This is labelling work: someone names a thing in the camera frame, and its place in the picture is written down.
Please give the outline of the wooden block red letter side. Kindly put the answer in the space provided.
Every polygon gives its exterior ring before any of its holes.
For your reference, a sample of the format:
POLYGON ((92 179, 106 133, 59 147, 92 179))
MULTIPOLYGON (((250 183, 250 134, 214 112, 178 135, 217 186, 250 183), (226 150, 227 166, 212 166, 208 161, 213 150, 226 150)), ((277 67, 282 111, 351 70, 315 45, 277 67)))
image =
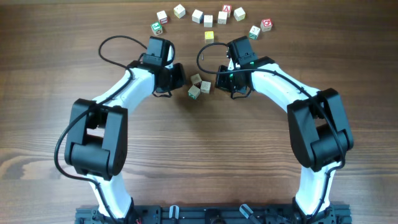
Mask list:
POLYGON ((196 86, 198 88, 201 86, 202 79, 201 79, 201 76, 200 76, 199 73, 197 73, 195 75, 192 75, 190 77, 190 80, 191 80, 192 85, 194 85, 194 86, 196 86))

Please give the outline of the white block green side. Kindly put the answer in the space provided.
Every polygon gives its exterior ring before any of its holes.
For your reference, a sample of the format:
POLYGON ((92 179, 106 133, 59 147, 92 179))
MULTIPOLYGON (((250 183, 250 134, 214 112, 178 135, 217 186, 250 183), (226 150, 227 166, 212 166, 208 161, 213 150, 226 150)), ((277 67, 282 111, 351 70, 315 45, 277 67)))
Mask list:
POLYGON ((196 100, 196 99, 198 98, 198 96, 200 95, 200 93, 201 93, 201 90, 200 90, 197 86, 195 86, 195 85, 192 85, 192 86, 189 88, 189 90, 188 90, 188 95, 189 95, 189 97, 190 97, 190 98, 193 98, 194 100, 196 100))

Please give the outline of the white patterned wooden block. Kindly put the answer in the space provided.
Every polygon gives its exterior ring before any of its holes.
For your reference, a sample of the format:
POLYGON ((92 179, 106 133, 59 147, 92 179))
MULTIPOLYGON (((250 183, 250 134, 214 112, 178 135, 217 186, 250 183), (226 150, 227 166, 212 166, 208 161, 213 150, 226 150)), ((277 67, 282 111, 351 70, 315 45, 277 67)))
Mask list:
POLYGON ((211 82, 202 81, 200 86, 200 91, 202 93, 209 93, 211 90, 211 82))

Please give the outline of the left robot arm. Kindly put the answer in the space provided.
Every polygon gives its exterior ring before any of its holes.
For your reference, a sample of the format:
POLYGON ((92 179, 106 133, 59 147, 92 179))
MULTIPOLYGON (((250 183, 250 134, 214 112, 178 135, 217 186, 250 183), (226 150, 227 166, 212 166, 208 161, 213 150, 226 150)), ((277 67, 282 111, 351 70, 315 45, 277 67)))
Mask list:
POLYGON ((123 66, 123 77, 92 100, 74 102, 69 125, 54 150, 64 176, 89 182, 98 206, 76 210, 75 223, 142 223, 122 176, 127 157, 128 117, 146 97, 172 96, 185 84, 181 63, 174 63, 174 44, 150 37, 138 60, 123 66))

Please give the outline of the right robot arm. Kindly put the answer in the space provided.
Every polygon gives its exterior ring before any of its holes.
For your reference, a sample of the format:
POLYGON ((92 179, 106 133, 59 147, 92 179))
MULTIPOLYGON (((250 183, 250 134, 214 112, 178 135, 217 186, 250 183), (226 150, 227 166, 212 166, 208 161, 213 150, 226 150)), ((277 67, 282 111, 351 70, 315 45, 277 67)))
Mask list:
POLYGON ((258 58, 248 37, 226 44, 230 62, 220 66, 215 86, 232 99, 253 91, 270 98, 287 113, 290 145, 302 166, 300 186, 294 198, 301 222, 313 223, 326 216, 333 176, 344 168, 354 139, 340 94, 318 90, 286 74, 269 58, 258 58))

